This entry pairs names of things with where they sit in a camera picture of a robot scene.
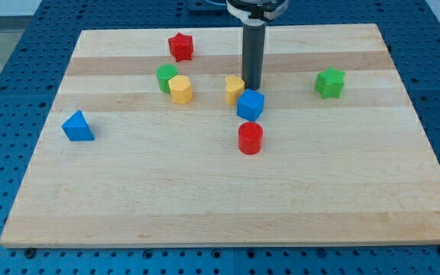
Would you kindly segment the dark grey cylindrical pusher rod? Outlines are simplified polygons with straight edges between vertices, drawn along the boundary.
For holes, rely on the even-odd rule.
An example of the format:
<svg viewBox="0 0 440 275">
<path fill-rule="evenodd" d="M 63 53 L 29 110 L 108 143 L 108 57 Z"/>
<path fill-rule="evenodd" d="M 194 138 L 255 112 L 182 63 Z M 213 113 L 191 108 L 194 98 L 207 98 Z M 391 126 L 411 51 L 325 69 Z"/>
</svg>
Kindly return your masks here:
<svg viewBox="0 0 440 275">
<path fill-rule="evenodd" d="M 243 24 L 241 76 L 247 89 L 260 88 L 264 61 L 266 24 L 253 21 Z"/>
</svg>

